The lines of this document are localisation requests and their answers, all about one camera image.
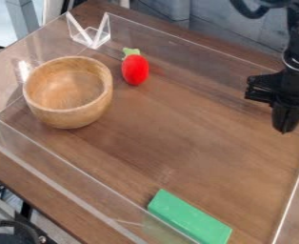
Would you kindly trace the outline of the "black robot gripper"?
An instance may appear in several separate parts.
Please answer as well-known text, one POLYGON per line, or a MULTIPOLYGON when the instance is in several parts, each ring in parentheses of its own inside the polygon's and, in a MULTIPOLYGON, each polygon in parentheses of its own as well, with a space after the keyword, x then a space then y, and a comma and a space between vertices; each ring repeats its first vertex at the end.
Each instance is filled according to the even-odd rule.
POLYGON ((272 74, 252 75, 247 79, 246 99, 267 103, 272 109, 272 125, 282 132, 294 132, 299 125, 299 73, 280 71, 272 74))

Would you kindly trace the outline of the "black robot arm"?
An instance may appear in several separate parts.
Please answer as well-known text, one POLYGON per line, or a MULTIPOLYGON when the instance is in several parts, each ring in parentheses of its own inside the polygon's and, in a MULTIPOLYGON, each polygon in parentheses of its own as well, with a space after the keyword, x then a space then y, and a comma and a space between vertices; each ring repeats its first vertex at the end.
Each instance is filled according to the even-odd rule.
POLYGON ((260 19, 272 9, 286 9, 288 44, 282 56, 286 67, 276 73, 250 76, 244 98, 270 105, 272 126, 287 133, 299 125, 299 0, 258 1, 256 10, 244 0, 231 0, 231 4, 250 19, 260 19))

